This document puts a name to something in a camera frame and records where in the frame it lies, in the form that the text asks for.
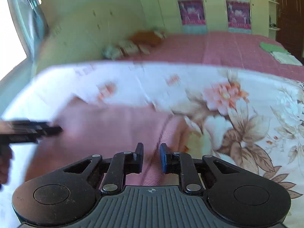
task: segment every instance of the decorative panel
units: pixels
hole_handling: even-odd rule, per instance
[[[250,0],[226,0],[228,31],[251,34]]]
[[[178,7],[184,33],[207,32],[203,0],[178,0]]]

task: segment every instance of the pink blanket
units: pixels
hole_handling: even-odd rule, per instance
[[[169,36],[150,55],[135,56],[128,60],[227,66],[304,81],[303,67],[280,64],[260,48],[261,42],[282,46],[267,37],[242,33],[183,34]]]
[[[93,105],[74,98],[57,116],[63,128],[58,136],[43,139],[28,167],[25,181],[72,164],[93,154],[112,158],[144,145],[141,174],[126,177],[127,185],[159,185],[162,173],[159,146],[166,143],[183,151],[188,127],[183,116],[156,112],[150,106]]]

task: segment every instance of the pillow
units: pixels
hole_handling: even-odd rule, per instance
[[[102,56],[104,59],[117,60],[138,53],[150,54],[149,50],[141,45],[125,40],[119,42],[118,45],[108,45],[102,51]]]
[[[166,38],[163,31],[138,31],[132,37],[129,38],[134,44],[143,44],[155,47]]]

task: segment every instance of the orange pillow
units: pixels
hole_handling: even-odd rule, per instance
[[[165,34],[159,31],[138,31],[129,38],[134,44],[145,44],[155,47],[165,39]]]

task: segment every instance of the shelf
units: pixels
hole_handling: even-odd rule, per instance
[[[270,27],[269,30],[280,31],[280,28],[277,28],[277,27]]]
[[[279,4],[278,2],[273,1],[273,0],[268,0],[268,2],[275,3],[275,4]]]

